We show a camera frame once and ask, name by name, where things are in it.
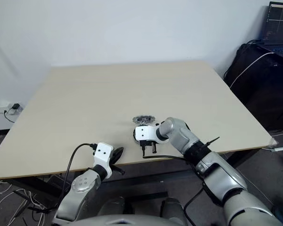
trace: gray floor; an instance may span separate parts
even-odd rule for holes
[[[177,170],[189,169],[189,166],[178,160],[167,161],[154,161],[143,164],[127,165],[122,167],[126,174],[120,176],[113,175],[112,179],[118,178],[131,178],[136,176],[155,174],[161,172],[171,172]],[[252,183],[249,184],[249,191],[256,195],[265,205],[272,207],[273,204],[279,205],[283,203],[283,153],[271,153],[267,150],[260,150],[257,154],[252,156],[239,168],[240,172],[255,186],[257,186],[270,200],[268,201],[262,193],[254,187]],[[8,185],[0,185],[0,190],[4,190]],[[174,181],[160,181],[153,184],[145,184],[138,186],[130,186],[125,189],[118,187],[105,186],[99,189],[97,200],[94,204],[94,212],[99,206],[110,197],[116,195],[133,196],[141,194],[150,194],[155,192],[167,191],[169,196],[177,198],[182,204],[185,204],[201,187],[200,181],[196,176],[191,176],[188,179],[177,179]],[[7,195],[9,192],[15,190],[16,187],[3,195],[0,199]],[[160,211],[160,204],[163,199],[156,199],[150,201],[135,202],[137,214],[158,215]],[[0,205],[0,225],[7,225],[10,218],[20,205],[22,199],[16,195],[11,195]],[[209,226],[215,223],[219,226],[224,226],[222,209],[214,205],[205,193],[202,193],[187,209],[188,214],[198,226]],[[28,226],[37,225],[31,217],[32,212],[26,210],[20,217],[18,217],[12,225],[23,226],[25,225],[23,219],[27,222]],[[44,225],[50,225],[53,213],[46,216]]]

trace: small black object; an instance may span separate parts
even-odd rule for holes
[[[116,171],[116,172],[120,173],[121,175],[125,174],[124,170],[122,170],[121,168],[119,168],[119,167],[117,167],[115,165],[111,165],[110,168],[111,168],[112,171]]]
[[[90,147],[95,151],[98,147],[98,144],[90,144]]]
[[[157,153],[157,151],[156,151],[156,142],[152,142],[152,153],[153,154]]]
[[[117,148],[113,153],[112,156],[110,158],[110,162],[109,165],[113,165],[117,162],[117,160],[119,160],[119,158],[122,156],[124,152],[124,148],[123,147],[119,147]]]
[[[193,144],[185,153],[184,158],[192,163],[194,166],[197,165],[197,163],[204,158],[208,153],[210,153],[211,150],[203,144],[201,141],[196,142]]]
[[[20,107],[20,104],[14,104],[11,109],[17,110]]]
[[[213,143],[214,141],[218,140],[220,137],[215,138],[214,140],[208,141],[205,145],[203,145],[200,149],[209,146],[211,143]]]
[[[152,146],[152,143],[154,143],[154,141],[150,141],[150,140],[140,140],[140,146],[141,146],[141,149],[143,151],[146,150],[146,146]]]
[[[92,170],[95,171],[100,176],[101,181],[103,181],[108,174],[105,168],[102,167],[101,165],[95,165],[92,168]]]

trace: white wall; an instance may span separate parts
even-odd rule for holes
[[[27,103],[51,65],[203,59],[223,74],[268,0],[0,0],[0,105]],[[12,123],[0,115],[0,129]]]

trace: table leg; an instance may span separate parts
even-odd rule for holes
[[[259,150],[260,150],[260,148],[259,149],[250,149],[250,150],[235,152],[234,154],[231,155],[231,157],[229,157],[227,159],[227,162],[231,166],[233,166],[234,168],[237,168],[242,163],[244,163],[247,159],[249,159],[255,153],[257,153],[257,151],[259,151]]]
[[[37,177],[11,178],[4,181],[37,194],[45,206],[54,206],[61,194],[61,189],[38,179]]]

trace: black cable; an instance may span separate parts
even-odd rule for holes
[[[65,186],[66,186],[66,181],[67,181],[67,177],[68,177],[68,174],[69,174],[69,170],[70,170],[70,165],[72,163],[72,160],[75,156],[75,153],[76,151],[82,147],[82,146],[90,146],[91,144],[81,144],[79,145],[78,147],[76,147],[76,149],[74,150],[74,152],[72,153],[71,157],[70,157],[70,160],[69,160],[69,163],[68,163],[68,166],[67,166],[67,170],[66,170],[66,173],[65,173],[65,177],[64,177],[64,182],[63,182],[63,187],[62,187],[62,191],[61,191],[61,195],[60,195],[60,198],[59,198],[59,201],[58,201],[58,206],[61,204],[63,198],[64,198],[64,193],[65,193]]]
[[[185,217],[188,219],[188,221],[191,223],[191,225],[193,225],[193,226],[196,226],[196,224],[191,220],[191,218],[188,216],[188,214],[187,214],[187,207],[190,205],[190,203],[192,202],[192,201],[194,201],[201,193],[202,193],[202,191],[203,191],[203,187],[196,193],[196,195],[194,195],[186,204],[185,204],[185,206],[184,206],[184,208],[183,208],[183,212],[184,212],[184,215],[185,215]]]
[[[145,156],[145,151],[142,151],[142,158],[143,159],[154,159],[154,158],[169,158],[169,159],[178,159],[178,160],[183,160],[186,163],[188,163],[190,165],[190,167],[192,168],[193,172],[196,174],[196,176],[203,181],[203,178],[200,176],[200,174],[196,171],[195,167],[193,166],[192,163],[190,163],[189,161],[187,161],[184,158],[181,157],[176,157],[176,156],[171,156],[171,155],[154,155],[154,156]]]
[[[143,159],[155,159],[155,158],[169,158],[169,159],[179,159],[186,161],[186,159],[181,158],[181,157],[176,157],[176,156],[171,156],[171,155],[153,155],[153,156],[145,156],[145,151],[142,151],[142,158]]]
[[[10,111],[10,109],[7,111],[7,110],[4,110],[4,113],[3,113],[3,115],[4,115],[4,118],[6,118],[8,121],[10,121],[10,122],[12,122],[12,123],[15,123],[14,121],[12,121],[12,120],[10,120],[10,119],[8,119],[7,117],[6,117],[6,113],[8,113],[9,111]]]

